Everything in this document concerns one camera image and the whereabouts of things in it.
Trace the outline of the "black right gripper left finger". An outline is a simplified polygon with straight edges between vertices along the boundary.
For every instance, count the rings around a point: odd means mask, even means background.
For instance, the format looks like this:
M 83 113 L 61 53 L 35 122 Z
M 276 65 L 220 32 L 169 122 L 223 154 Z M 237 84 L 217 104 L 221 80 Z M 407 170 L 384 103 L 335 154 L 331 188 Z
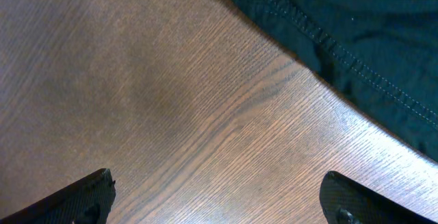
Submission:
M 115 197 L 111 171 L 99 169 L 1 219 L 1 224 L 106 224 Z

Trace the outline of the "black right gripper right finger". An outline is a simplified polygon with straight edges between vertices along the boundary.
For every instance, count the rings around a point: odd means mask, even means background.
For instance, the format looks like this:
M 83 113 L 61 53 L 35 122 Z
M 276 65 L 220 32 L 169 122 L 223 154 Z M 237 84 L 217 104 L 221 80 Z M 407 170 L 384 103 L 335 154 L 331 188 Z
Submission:
M 319 199 L 328 224 L 435 224 L 336 171 L 324 176 Z

